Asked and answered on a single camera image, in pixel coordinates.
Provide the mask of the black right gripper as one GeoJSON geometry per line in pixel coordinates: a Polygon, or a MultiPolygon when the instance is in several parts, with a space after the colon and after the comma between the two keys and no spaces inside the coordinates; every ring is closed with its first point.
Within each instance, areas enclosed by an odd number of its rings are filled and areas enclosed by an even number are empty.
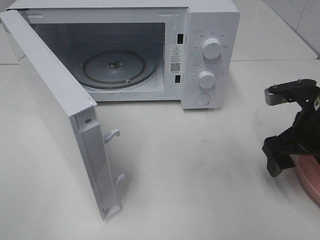
{"type": "Polygon", "coordinates": [[[272,177],[296,167],[290,154],[320,158],[320,100],[309,100],[295,116],[290,128],[279,136],[267,137],[262,146],[266,168],[272,177]]]}

